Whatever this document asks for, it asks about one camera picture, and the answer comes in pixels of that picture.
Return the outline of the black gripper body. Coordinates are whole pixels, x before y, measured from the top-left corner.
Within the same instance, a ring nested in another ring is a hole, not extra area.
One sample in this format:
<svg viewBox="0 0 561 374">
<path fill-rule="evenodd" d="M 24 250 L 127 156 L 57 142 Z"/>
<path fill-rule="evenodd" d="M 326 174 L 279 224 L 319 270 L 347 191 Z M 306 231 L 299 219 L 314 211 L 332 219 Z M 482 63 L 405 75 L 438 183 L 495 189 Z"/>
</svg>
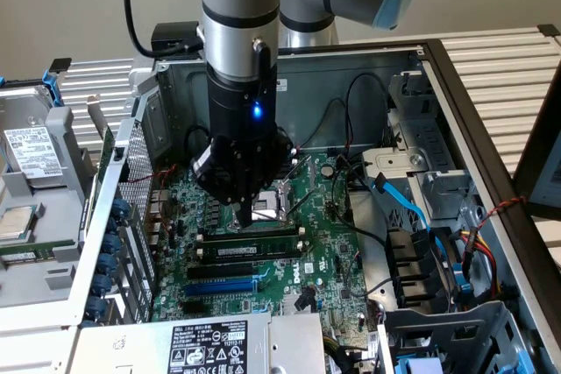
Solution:
<svg viewBox="0 0 561 374">
<path fill-rule="evenodd" d="M 233 171 L 244 168 L 253 197 L 264 178 L 266 155 L 276 140 L 290 140 L 277 125 L 277 67 L 263 80 L 222 80 L 207 73 L 211 145 L 209 164 Z"/>
</svg>

